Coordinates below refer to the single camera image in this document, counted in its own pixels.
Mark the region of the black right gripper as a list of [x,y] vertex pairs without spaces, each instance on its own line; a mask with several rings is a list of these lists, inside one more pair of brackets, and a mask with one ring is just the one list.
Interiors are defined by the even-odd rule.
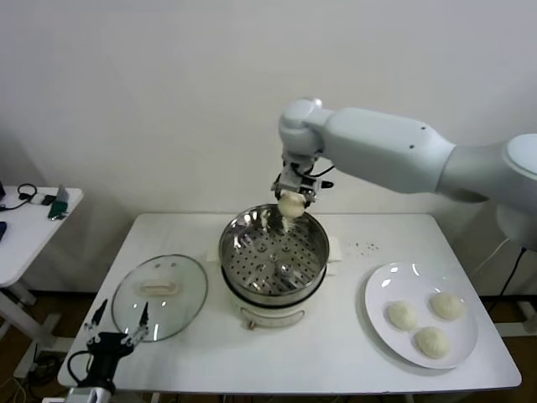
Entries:
[[305,206],[309,207],[316,201],[320,182],[315,180],[284,181],[279,179],[274,182],[272,192],[277,202],[280,202],[284,191],[304,194]]

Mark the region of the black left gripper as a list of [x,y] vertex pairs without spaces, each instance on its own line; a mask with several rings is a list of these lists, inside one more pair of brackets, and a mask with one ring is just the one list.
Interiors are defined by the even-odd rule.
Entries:
[[84,324],[86,344],[92,356],[86,377],[89,386],[113,386],[119,361],[127,356],[127,345],[140,344],[149,332],[148,302],[145,303],[138,326],[126,332],[101,332],[98,327],[107,308],[107,299],[95,310],[91,320]]

